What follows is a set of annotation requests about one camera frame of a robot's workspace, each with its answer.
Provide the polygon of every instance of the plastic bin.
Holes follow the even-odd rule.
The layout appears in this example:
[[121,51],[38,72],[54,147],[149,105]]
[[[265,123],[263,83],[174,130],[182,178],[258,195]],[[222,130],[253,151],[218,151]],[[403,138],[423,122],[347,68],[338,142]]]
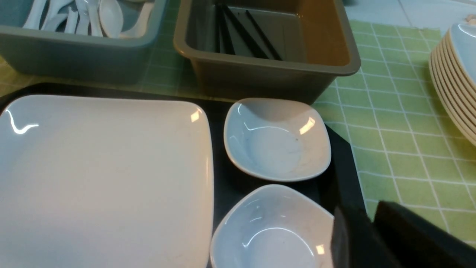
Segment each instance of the plastic bin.
[[252,58],[229,21],[237,55],[214,53],[213,2],[182,0],[174,35],[176,50],[191,60],[199,86],[207,95],[312,103],[337,76],[352,75],[360,68],[342,0],[222,1],[268,53],[245,16],[249,10],[284,61]]
[[[167,1],[156,1],[146,34],[128,40],[23,29],[32,3],[33,0],[0,0],[0,55],[16,71],[78,80],[135,83],[145,71]],[[124,0],[120,5],[127,30],[137,21],[142,5]],[[74,2],[70,6],[76,9]],[[67,13],[67,7],[60,13]]]

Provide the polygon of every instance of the black tray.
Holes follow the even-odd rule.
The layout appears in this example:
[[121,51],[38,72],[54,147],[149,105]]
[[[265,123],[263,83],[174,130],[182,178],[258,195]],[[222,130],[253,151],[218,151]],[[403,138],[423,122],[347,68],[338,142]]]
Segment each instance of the black tray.
[[[243,173],[229,160],[223,143],[223,125],[228,109],[232,103],[42,83],[0,97],[0,111],[4,111],[8,104],[15,99],[33,94],[144,100],[180,100],[199,105],[207,114],[213,144],[213,166],[215,175],[213,230],[220,224],[220,221],[227,212],[244,196],[260,186],[273,183]],[[280,184],[287,185],[303,193],[332,214],[334,214],[334,209],[339,204],[354,205],[358,208],[365,209],[350,145],[329,127],[327,131],[329,133],[332,151],[332,160],[329,168],[320,176],[306,181]]]

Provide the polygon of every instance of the small square bowl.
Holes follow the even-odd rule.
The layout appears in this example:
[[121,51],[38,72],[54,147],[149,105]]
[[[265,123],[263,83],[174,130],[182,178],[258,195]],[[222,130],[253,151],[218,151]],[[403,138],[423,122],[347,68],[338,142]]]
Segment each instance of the small square bowl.
[[334,217],[301,193],[266,185],[244,197],[213,235],[213,268],[333,268]]
[[321,116],[295,101],[248,98],[236,102],[225,120],[224,140],[228,157],[240,170],[270,181],[316,177],[331,160]]

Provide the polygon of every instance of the black object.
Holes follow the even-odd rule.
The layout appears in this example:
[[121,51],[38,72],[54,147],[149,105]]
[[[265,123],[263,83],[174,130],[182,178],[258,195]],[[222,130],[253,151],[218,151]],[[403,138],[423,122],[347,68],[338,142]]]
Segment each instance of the black object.
[[407,268],[476,267],[476,249],[397,203],[379,202],[374,226]]
[[[176,100],[199,105],[207,114],[213,144],[215,175],[213,230],[215,230],[223,217],[239,200],[260,186],[273,184],[273,182],[257,179],[243,173],[228,158],[223,143],[223,127],[227,112],[232,103],[113,89],[41,83],[1,97],[0,111],[4,111],[7,105],[15,99],[33,94],[115,99]],[[351,147],[347,141],[332,129],[327,128],[327,131],[332,150],[329,168],[316,178],[283,185],[303,193],[330,213],[334,213],[337,205],[355,205],[358,209],[365,209]]]
[[334,268],[403,268],[365,210],[338,206],[334,217],[331,240]]
[[269,39],[266,37],[265,33],[263,32],[263,30],[261,29],[261,27],[259,26],[259,24],[255,21],[255,18],[253,18],[253,16],[251,15],[251,13],[249,13],[249,11],[245,11],[246,13],[246,16],[248,17],[248,19],[251,21],[251,23],[253,24],[253,26],[255,27],[255,30],[258,32],[259,36],[261,37],[261,39],[263,40],[263,42],[265,43],[266,47],[268,47],[269,49],[269,52],[271,52],[271,54],[273,55],[274,59],[275,60],[278,60],[278,61],[282,61],[283,59],[281,59],[279,53],[276,51],[276,49],[274,49],[274,46],[273,44],[271,44],[271,42],[269,41]]
[[243,24],[235,17],[235,14],[231,12],[227,5],[221,4],[222,10],[225,12],[227,17],[230,19],[231,24],[235,27],[240,37],[245,42],[248,49],[251,51],[255,58],[269,59],[266,53],[259,47],[258,43],[251,37],[249,32],[245,29]]
[[231,36],[227,25],[227,19],[225,19],[225,15],[223,14],[223,9],[221,8],[220,4],[215,4],[215,13],[217,18],[217,24],[220,28],[220,35],[223,38],[223,46],[225,48],[225,53],[229,55],[235,55],[235,48],[233,47],[233,42],[231,41]]

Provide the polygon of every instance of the brown plastic bin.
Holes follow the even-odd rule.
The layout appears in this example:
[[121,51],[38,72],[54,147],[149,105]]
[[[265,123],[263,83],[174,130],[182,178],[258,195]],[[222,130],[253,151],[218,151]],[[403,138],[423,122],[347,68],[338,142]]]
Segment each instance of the brown plastic bin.
[[189,58],[202,91],[215,97],[268,97],[313,103],[360,57],[342,0],[223,0],[272,59],[245,15],[249,10],[283,61],[251,57],[233,25],[236,55],[214,53],[214,0],[182,0],[175,49]]

